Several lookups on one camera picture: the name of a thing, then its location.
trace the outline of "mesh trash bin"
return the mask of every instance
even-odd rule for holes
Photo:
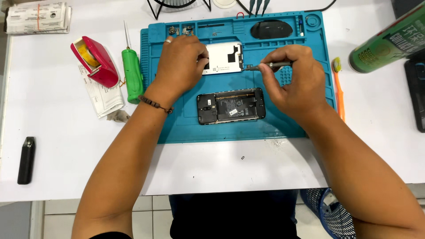
[[[324,200],[333,196],[330,188],[301,189],[301,198],[310,210],[320,219],[323,228],[335,239],[355,239],[353,218],[339,202]]]

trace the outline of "green screwdriver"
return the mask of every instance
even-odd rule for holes
[[[124,63],[125,81],[127,85],[128,98],[131,104],[139,104],[139,95],[143,95],[143,76],[140,73],[140,64],[137,53],[128,46],[127,28],[125,27],[125,40],[127,49],[121,52],[122,62]]]

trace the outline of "white desk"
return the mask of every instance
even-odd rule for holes
[[[274,0],[268,12],[320,9],[330,2]],[[10,38],[0,202],[80,198],[92,170],[123,126],[96,118],[69,45],[81,36],[100,42],[123,76],[122,21],[127,21],[131,47],[138,53],[140,29],[156,21],[145,0],[70,3],[74,12],[69,34]],[[202,1],[195,4],[174,13],[163,8],[158,22],[232,17],[242,11],[239,6],[223,10],[213,4],[210,13]],[[403,61],[370,74],[356,74],[347,63],[352,49],[394,21],[390,0],[338,0],[323,17],[330,59],[343,60],[340,79],[348,125],[406,183],[425,182],[425,134],[416,130]],[[132,114],[135,107],[126,104],[123,109]],[[34,174],[31,184],[18,185],[26,136],[37,138]],[[158,145],[141,194],[326,187],[317,158],[308,139]]]

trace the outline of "yellow tape roll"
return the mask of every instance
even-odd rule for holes
[[[81,57],[87,62],[87,64],[98,67],[100,63],[94,58],[94,56],[91,54],[89,49],[85,44],[78,47],[78,52],[80,53]]]

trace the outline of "stack of papers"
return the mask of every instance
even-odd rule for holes
[[[6,11],[8,34],[69,33],[72,8],[65,2],[21,3]]]
[[[109,113],[117,111],[124,106],[119,82],[112,88],[106,88],[97,83],[87,75],[89,72],[83,65],[78,65],[81,77],[84,80],[85,87],[94,109],[96,110],[97,118],[102,118]]]

